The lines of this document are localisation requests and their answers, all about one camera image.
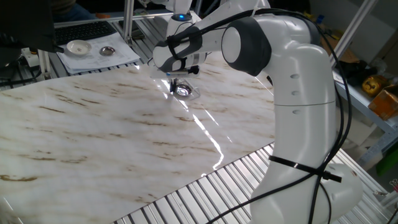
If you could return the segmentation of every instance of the white bowl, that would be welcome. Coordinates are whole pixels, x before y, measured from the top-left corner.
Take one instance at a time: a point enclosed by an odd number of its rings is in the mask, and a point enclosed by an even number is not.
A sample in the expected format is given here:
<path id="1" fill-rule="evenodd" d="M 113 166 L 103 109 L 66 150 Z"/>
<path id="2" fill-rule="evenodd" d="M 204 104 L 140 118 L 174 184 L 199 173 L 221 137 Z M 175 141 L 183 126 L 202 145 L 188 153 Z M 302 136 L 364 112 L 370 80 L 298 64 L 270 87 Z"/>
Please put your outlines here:
<path id="1" fill-rule="evenodd" d="M 74 55 L 82 56 L 91 51 L 91 44 L 84 40 L 73 40 L 67 44 L 67 49 Z"/>

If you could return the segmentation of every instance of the marble surface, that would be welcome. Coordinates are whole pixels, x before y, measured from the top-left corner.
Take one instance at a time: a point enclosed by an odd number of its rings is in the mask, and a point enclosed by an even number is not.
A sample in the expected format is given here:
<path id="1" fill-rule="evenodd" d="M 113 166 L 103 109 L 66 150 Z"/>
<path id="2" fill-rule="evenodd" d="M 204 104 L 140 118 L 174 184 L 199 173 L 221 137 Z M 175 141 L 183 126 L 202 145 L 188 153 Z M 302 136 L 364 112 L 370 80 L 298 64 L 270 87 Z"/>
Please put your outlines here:
<path id="1" fill-rule="evenodd" d="M 145 65 L 0 92 L 3 213 L 108 224 L 274 141 L 271 84 L 219 53 L 192 82 L 177 100 Z"/>

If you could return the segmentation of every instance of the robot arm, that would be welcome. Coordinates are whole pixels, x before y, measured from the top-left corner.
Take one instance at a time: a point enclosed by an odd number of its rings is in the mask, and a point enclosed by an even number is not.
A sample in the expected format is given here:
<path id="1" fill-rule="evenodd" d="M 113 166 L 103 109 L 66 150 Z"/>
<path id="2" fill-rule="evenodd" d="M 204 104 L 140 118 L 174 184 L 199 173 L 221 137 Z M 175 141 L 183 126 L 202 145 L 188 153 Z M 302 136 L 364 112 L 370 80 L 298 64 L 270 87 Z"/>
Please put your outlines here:
<path id="1" fill-rule="evenodd" d="M 261 72 L 271 76 L 275 96 L 273 156 L 296 165 L 291 167 L 271 161 L 252 197 L 308 175 L 308 172 L 295 169 L 298 165 L 320 167 L 332 149 L 336 133 L 334 80 L 327 53 L 316 45 L 320 37 L 312 23 L 297 17 L 264 14 L 212 27 L 256 6 L 267 8 L 268 4 L 258 0 L 230 0 L 194 25 L 183 29 L 177 26 L 176 34 L 159 42 L 154 50 L 154 64 L 165 73 L 198 65 L 206 59 L 207 52 L 220 50 L 230 67 L 253 76 Z M 327 196 L 322 190 L 317 195 L 312 223 L 327 222 L 328 198 L 331 200 L 331 218 L 335 220 L 352 209 L 362 197 L 362 183 L 348 167 L 332 164 L 326 170 L 340 176 L 342 181 L 323 182 Z M 253 202 L 251 224 L 308 223 L 317 178 L 314 175 L 298 185 Z"/>

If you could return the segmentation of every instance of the black cable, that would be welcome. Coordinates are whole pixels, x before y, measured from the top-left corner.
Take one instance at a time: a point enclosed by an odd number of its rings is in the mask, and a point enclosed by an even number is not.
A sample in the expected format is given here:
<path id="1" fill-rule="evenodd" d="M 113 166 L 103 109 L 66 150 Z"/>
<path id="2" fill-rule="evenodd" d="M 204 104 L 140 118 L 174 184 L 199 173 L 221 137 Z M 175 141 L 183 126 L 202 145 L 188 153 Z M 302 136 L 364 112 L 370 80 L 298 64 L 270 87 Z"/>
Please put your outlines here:
<path id="1" fill-rule="evenodd" d="M 398 212 L 398 208 L 395 210 L 394 214 L 392 214 L 390 220 L 388 220 L 387 224 L 390 224 L 392 222 L 392 220 L 394 219 L 394 217 L 397 215 Z"/>
<path id="2" fill-rule="evenodd" d="M 193 32 L 191 34 L 179 34 L 179 35 L 177 34 L 177 35 L 173 36 L 172 38 L 168 39 L 168 41 L 178 42 L 178 43 L 188 42 L 188 41 L 190 41 L 189 39 L 193 39 L 193 38 L 199 37 L 199 36 L 201 36 L 203 34 L 206 34 L 209 31 L 212 31 L 212 30 L 215 30 L 215 29 L 219 28 L 220 26 L 226 25 L 226 24 L 228 24 L 230 22 L 233 22 L 233 21 L 235 21 L 237 19 L 241 19 L 241 18 L 244 18 L 244 17 L 247 17 L 247 16 L 251 16 L 252 12 L 253 12 L 253 10 L 241 12 L 241 13 L 233 15 L 233 16 L 231 16 L 229 18 L 223 19 L 222 21 L 214 23 L 214 24 L 212 24 L 212 25 L 210 25 L 210 26 L 208 26 L 206 28 L 203 28 L 202 30 Z M 286 11 L 286 10 L 282 10 L 282 9 L 259 9 L 259 10 L 256 11 L 255 15 L 258 15 L 258 14 L 275 14 L 275 15 L 294 16 L 294 17 L 298 17 L 298 18 L 301 18 L 301 19 L 306 19 L 306 20 L 312 22 L 309 18 L 305 17 L 304 15 L 302 15 L 300 13 L 290 12 L 290 11 Z M 340 64 L 339 60 L 338 60 L 338 57 L 336 56 L 336 53 L 333 50 L 333 47 L 330 45 L 329 41 L 327 40 L 327 38 L 324 35 L 324 33 L 321 30 L 321 28 L 319 28 L 317 25 L 316 25 L 316 27 L 317 27 L 319 33 L 321 34 L 321 36 L 324 38 L 328 48 L 331 50 L 331 54 L 333 55 L 333 58 L 336 61 L 336 65 L 337 65 L 338 70 L 340 71 L 340 75 L 341 75 L 341 77 L 343 79 L 343 83 L 344 83 L 344 86 L 345 86 L 345 91 L 346 91 L 346 94 L 347 94 L 348 106 L 349 106 L 349 108 L 348 108 L 348 122 L 347 122 L 347 125 L 346 125 L 346 130 L 345 130 L 345 132 L 343 134 L 343 130 L 344 130 L 343 105 L 342 105 L 342 102 L 341 102 L 340 94 L 338 93 L 338 91 L 336 91 L 336 94 L 337 94 L 338 99 L 339 99 L 339 105 L 340 105 L 340 115 L 341 115 L 340 130 L 339 130 L 337 139 L 336 139 L 334 145 L 332 146 L 332 148 L 330 150 L 329 155 L 327 155 L 327 157 L 326 157 L 325 161 L 322 163 L 322 165 L 320 167 L 318 167 L 319 170 L 325 170 L 325 167 L 327 166 L 327 164 L 337 154 L 337 152 L 339 151 L 340 147 L 343 145 L 345 139 L 348 136 L 349 128 L 351 126 L 351 119 L 352 119 L 352 107 L 351 107 L 351 98 L 350 98 L 350 95 L 349 95 L 348 84 L 347 84 L 347 81 L 346 81 L 346 77 L 344 75 L 344 71 L 343 71 L 343 69 L 341 67 L 341 64 Z M 313 175 L 314 174 L 309 174 L 309 175 L 305 176 L 305 178 L 308 179 L 308 178 L 310 178 Z M 256 200 L 259 200 L 260 198 L 264 198 L 266 196 L 269 196 L 269 195 L 274 194 L 276 192 L 279 192 L 281 190 L 284 190 L 284 189 L 287 189 L 289 187 L 292 187 L 292 186 L 294 186 L 296 184 L 299 184 L 299 183 L 303 182 L 306 179 L 299 179 L 299 180 L 297 180 L 295 182 L 292 182 L 291 184 L 285 185 L 285 186 L 280 187 L 278 189 L 275 189 L 275 190 L 272 190 L 270 192 L 267 192 L 267 193 L 264 193 L 262 195 L 259 195 L 257 197 L 254 197 L 254 198 L 248 200 L 247 202 L 245 202 L 245 203 L 243 203 L 241 205 L 238 205 L 237 207 L 234 207 L 234 208 L 232 208 L 232 209 L 220 214 L 216 218 L 212 219 L 209 223 L 213 223 L 217 219 L 219 219 L 219 218 L 223 217 L 224 215 L 228 214 L 229 212 L 235 211 L 236 209 L 239 209 L 239 208 L 241 208 L 241 207 L 243 207 L 243 206 L 245 206 L 245 205 L 247 205 L 247 204 L 249 204 L 251 202 L 254 202 Z M 312 204 L 311 204 L 311 212 L 310 212 L 309 224 L 312 223 L 313 213 L 315 211 L 315 203 L 316 203 L 316 199 L 317 199 L 317 193 L 318 193 L 319 186 L 321 186 L 320 179 L 321 178 L 318 177 L 317 182 L 315 184 L 315 189 L 314 189 L 313 199 L 312 199 Z"/>
<path id="3" fill-rule="evenodd" d="M 306 175 L 305 177 L 302 177 L 301 179 L 296 180 L 295 182 L 292 182 L 292 183 L 287 184 L 287 185 L 285 185 L 285 186 L 279 187 L 279 188 L 277 188 L 277 189 L 275 189 L 275 190 L 271 190 L 271 191 L 269 191 L 269 192 L 267 192 L 267 193 L 258 195 L 257 197 L 254 197 L 254 198 L 248 200 L 247 202 L 243 202 L 242 204 L 237 205 L 237 206 L 235 206 L 235 207 L 233 207 L 233 208 L 230 208 L 230 209 L 228 209 L 227 211 L 225 211 L 225 212 L 219 214 L 218 216 L 216 216 L 216 217 L 214 217 L 212 220 L 210 220 L 207 224 L 212 224 L 213 222 L 219 220 L 221 217 L 223 217 L 223 216 L 225 216 L 225 215 L 227 215 L 227 214 L 229 214 L 229 213 L 231 213 L 231 212 L 233 212 L 233 211 L 235 211 L 235 210 L 237 210 L 237 209 L 239 209 L 239 208 L 242 208 L 242 207 L 244 207 L 244 206 L 246 206 L 246 205 L 248 205 L 248 204 L 250 204 L 250 203 L 252 203 L 252 202 L 255 202 L 256 200 L 262 199 L 262 198 L 267 197 L 267 196 L 270 196 L 270 195 L 272 195 L 272 194 L 274 194 L 274 193 L 277 193 L 277 192 L 280 192 L 280 191 L 282 191 L 282 190 L 285 190 L 285 189 L 288 189 L 288 188 L 290 188 L 290 187 L 293 187 L 293 186 L 295 186 L 295 185 L 297 185 L 297 184 L 299 184 L 299 183 L 301 183 L 301 182 L 303 182 L 303 181 L 305 181 L 305 180 L 311 178 L 312 176 L 314 176 L 314 174 L 308 174 L 308 175 Z"/>
<path id="4" fill-rule="evenodd" d="M 189 27 L 195 25 L 195 24 L 193 24 L 192 22 L 183 22 L 183 23 L 181 23 L 181 24 L 177 27 L 177 29 L 175 30 L 175 33 L 174 33 L 173 35 L 175 35 L 175 34 L 177 33 L 178 29 L 179 29 L 182 25 L 187 24 L 187 23 L 191 24 Z"/>
<path id="5" fill-rule="evenodd" d="M 328 194 L 328 192 L 326 191 L 326 188 L 323 186 L 323 184 L 321 184 L 321 188 L 322 188 L 322 190 L 325 192 L 326 199 L 328 199 L 328 204 L 329 204 L 328 224 L 330 224 L 330 222 L 331 222 L 331 202 L 330 202 L 329 194 Z"/>
<path id="6" fill-rule="evenodd" d="M 42 71 L 39 70 L 39 72 L 37 72 L 37 74 L 33 78 L 28 78 L 28 79 L 25 79 L 25 80 L 18 80 L 18 81 L 2 82 L 2 83 L 0 83 L 0 87 L 6 86 L 6 85 L 17 85 L 17 84 L 23 84 L 23 83 L 31 82 L 34 79 L 36 79 L 37 77 L 39 77 L 39 75 L 41 75 L 41 74 L 42 74 Z"/>

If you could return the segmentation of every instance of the small metal part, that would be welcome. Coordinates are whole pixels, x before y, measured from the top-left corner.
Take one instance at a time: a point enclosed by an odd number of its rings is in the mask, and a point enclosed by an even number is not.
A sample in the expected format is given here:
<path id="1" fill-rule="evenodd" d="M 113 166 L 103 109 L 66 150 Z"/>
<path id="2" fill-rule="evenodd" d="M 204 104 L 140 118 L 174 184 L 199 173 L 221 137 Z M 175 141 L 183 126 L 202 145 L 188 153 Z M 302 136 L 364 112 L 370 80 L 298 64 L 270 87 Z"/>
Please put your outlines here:
<path id="1" fill-rule="evenodd" d="M 99 54 L 103 56 L 111 56 L 114 55 L 115 49 L 113 47 L 103 47 L 101 50 L 99 50 Z"/>
<path id="2" fill-rule="evenodd" d="M 175 87 L 175 92 L 180 96 L 189 96 L 192 92 L 192 89 L 186 84 L 178 84 Z"/>

